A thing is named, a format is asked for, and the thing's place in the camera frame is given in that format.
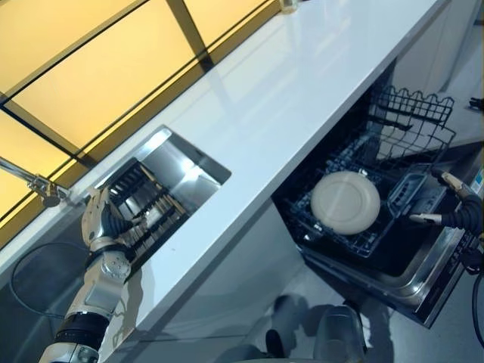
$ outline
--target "faucet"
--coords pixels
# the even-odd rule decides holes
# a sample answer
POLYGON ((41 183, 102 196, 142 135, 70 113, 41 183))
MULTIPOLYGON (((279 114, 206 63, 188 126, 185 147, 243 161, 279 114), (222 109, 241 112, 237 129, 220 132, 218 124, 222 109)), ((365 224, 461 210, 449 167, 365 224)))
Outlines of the faucet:
POLYGON ((34 175, 3 157, 0 157, 0 168, 26 181, 27 187, 40 195, 43 206, 57 206, 62 199, 69 195, 69 190, 39 174, 34 175))

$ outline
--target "glass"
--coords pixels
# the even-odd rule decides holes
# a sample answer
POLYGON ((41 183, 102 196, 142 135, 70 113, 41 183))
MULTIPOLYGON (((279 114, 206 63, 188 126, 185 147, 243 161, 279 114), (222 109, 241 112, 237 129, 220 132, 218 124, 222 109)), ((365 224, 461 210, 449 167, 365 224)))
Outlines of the glass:
POLYGON ((8 90, 133 0, 0 2, 0 91, 8 90))
POLYGON ((13 101, 81 148, 193 59, 167 3, 151 0, 13 101))
MULTIPOLYGON (((0 112, 0 155, 32 174, 47 176, 69 157, 26 127, 0 112)), ((26 182, 0 169, 0 216, 30 189, 26 182)))
POLYGON ((296 11, 298 0, 279 0, 283 14, 290 14, 296 11))
POLYGON ((191 17, 206 46, 264 3, 264 0, 185 0, 191 17))

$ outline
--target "plate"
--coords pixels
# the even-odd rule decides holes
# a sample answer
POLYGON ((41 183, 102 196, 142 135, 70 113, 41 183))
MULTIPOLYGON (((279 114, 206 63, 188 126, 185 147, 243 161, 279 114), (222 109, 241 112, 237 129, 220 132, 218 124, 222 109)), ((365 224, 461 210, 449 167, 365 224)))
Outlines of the plate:
POLYGON ((334 172, 323 177, 311 195, 312 214, 335 233, 363 232, 377 219, 380 195, 374 184, 357 172, 334 172))

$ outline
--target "dish rack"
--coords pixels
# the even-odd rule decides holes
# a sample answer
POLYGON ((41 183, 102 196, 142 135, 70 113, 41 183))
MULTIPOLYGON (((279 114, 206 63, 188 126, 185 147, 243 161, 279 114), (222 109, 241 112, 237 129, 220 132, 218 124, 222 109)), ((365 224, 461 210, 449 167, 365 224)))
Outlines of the dish rack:
POLYGON ((189 213, 137 160, 130 160, 107 181, 106 186, 111 202, 124 219, 132 220, 147 214, 156 216, 149 229, 135 226, 123 235, 133 273, 182 226, 189 213))
POLYGON ((355 255, 368 258, 388 230, 410 208, 427 175, 448 149, 455 132, 445 127, 454 100, 439 100, 422 92, 397 91, 390 86, 370 97, 366 120, 349 132, 326 161, 301 171, 300 192, 285 197, 298 239, 320 243, 330 238, 355 255), (359 234, 344 236, 324 226, 311 212, 311 193, 322 177, 339 171, 366 176, 380 194, 380 213, 373 225, 359 234))

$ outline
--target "dishwasher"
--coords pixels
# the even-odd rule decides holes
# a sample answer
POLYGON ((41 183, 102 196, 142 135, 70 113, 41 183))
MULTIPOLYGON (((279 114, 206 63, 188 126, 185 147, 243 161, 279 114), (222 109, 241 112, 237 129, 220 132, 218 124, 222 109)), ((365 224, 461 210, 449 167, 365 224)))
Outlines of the dishwasher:
POLYGON ((464 270, 468 232, 411 221, 449 213, 459 199, 430 175, 449 171, 482 198, 482 145, 450 147, 454 101, 392 86, 370 88, 274 192, 272 199, 307 265, 377 297, 430 327, 464 270), (351 171, 370 180, 380 211, 366 230, 341 235, 312 215, 322 177, 351 171))

